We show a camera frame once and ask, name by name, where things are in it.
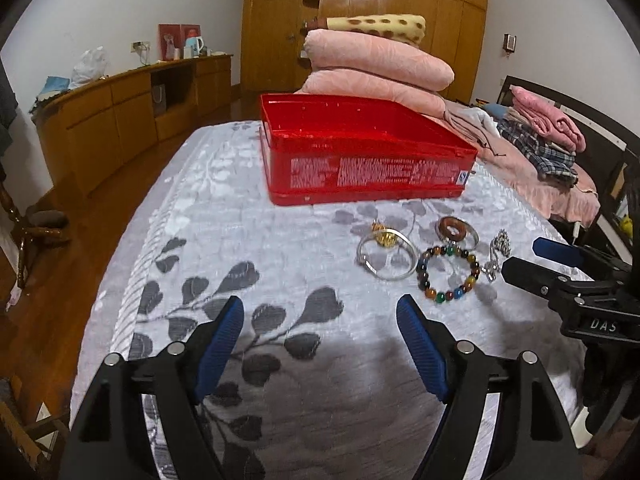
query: metal screw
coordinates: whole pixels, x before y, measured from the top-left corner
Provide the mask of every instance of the metal screw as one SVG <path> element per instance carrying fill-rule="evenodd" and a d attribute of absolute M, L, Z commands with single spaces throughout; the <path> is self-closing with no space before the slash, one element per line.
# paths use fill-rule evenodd
<path fill-rule="evenodd" d="M 106 364 L 107 366 L 113 366 L 118 364 L 118 361 L 120 360 L 120 356 L 116 353 L 113 354 L 109 354 L 107 355 L 107 357 L 104 358 L 104 364 Z"/>
<path fill-rule="evenodd" d="M 166 348 L 166 351 L 169 352 L 170 355 L 180 355 L 182 352 L 184 352 L 184 343 L 181 343 L 180 341 L 171 343 Z"/>
<path fill-rule="evenodd" d="M 471 352 L 476 349 L 471 341 L 466 340 L 458 341 L 456 344 L 456 348 L 458 349 L 458 352 L 463 354 L 471 354 Z"/>
<path fill-rule="evenodd" d="M 532 365 L 538 362 L 538 356 L 535 355 L 533 352 L 530 352 L 529 350 L 527 350 L 526 352 L 522 353 L 522 360 Z"/>

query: white wall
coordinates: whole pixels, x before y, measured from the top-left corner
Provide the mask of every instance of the white wall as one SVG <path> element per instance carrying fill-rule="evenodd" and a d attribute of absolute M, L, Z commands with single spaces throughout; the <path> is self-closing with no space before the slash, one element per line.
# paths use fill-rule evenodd
<path fill-rule="evenodd" d="M 51 188 L 38 135 L 28 116 L 48 75 L 70 77 L 80 55 L 104 46 L 107 74 L 140 66 L 133 41 L 151 42 L 158 59 L 158 23 L 197 23 L 207 46 L 234 54 L 232 83 L 240 79 L 242 0 L 33 0 L 0 56 L 20 111 L 10 133 L 14 144 L 2 158 L 6 186 L 18 207 Z"/>
<path fill-rule="evenodd" d="M 506 57 L 504 34 L 518 37 Z M 473 98 L 507 75 L 600 110 L 640 136 L 640 54 L 606 0 L 489 0 Z"/>

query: red box on cabinet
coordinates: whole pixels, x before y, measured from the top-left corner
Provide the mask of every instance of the red box on cabinet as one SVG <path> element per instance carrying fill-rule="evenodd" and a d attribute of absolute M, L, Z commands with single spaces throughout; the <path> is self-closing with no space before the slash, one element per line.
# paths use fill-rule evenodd
<path fill-rule="evenodd" d="M 260 143 L 277 205 L 453 198 L 478 150 L 391 101 L 263 94 Z"/>

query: beaded bracelet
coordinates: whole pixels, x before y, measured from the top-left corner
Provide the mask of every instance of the beaded bracelet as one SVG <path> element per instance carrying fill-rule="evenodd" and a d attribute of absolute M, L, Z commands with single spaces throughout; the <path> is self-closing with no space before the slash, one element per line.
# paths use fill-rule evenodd
<path fill-rule="evenodd" d="M 471 273 L 465 280 L 465 283 L 458 288 L 448 290 L 447 292 L 437 292 L 436 289 L 431 288 L 427 265 L 432 256 L 444 256 L 445 254 L 447 256 L 460 256 L 464 258 L 471 266 Z M 451 301 L 453 299 L 459 300 L 464 294 L 474 288 L 476 280 L 480 276 L 480 264 L 476 262 L 476 256 L 474 254 L 470 254 L 469 251 L 463 250 L 456 245 L 436 246 L 421 254 L 420 259 L 418 259 L 416 271 L 418 272 L 418 288 L 424 292 L 425 297 L 427 297 L 428 300 L 435 300 L 436 303 L 444 303 L 444 301 Z"/>

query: folded plaid clothing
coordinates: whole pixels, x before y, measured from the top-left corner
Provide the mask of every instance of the folded plaid clothing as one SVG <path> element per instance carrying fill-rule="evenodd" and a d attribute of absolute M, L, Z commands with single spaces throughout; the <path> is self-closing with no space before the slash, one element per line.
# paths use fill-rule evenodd
<path fill-rule="evenodd" d="M 527 131 L 527 125 L 517 121 L 503 119 L 498 122 L 501 136 L 513 144 L 527 160 L 533 164 L 540 178 L 553 178 L 562 184 L 574 186 L 578 182 L 578 173 L 572 168 L 575 157 L 554 150 Z"/>

